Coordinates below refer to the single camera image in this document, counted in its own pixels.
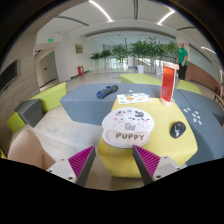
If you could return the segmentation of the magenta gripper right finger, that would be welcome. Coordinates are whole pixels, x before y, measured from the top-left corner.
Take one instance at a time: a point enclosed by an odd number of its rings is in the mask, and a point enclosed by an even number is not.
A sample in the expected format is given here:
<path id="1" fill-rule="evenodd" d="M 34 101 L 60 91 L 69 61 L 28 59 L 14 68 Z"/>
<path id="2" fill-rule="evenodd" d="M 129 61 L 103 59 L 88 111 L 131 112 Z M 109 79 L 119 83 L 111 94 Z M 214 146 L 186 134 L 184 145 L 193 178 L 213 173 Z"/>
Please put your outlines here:
<path id="1" fill-rule="evenodd" d="M 145 185 L 175 173 L 183 168 L 169 156 L 158 156 L 144 148 L 134 145 L 132 155 Z"/>

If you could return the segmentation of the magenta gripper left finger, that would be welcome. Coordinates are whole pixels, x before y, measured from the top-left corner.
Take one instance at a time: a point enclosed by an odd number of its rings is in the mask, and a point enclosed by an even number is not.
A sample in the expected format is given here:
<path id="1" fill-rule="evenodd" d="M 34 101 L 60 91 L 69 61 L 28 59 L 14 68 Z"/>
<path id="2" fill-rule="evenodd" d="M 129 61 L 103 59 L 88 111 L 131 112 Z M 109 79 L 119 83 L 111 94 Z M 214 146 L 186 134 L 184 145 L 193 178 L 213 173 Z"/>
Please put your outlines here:
<path id="1" fill-rule="evenodd" d="M 48 172 L 84 187 L 95 157 L 95 147 L 91 146 L 68 159 L 58 160 Z"/>

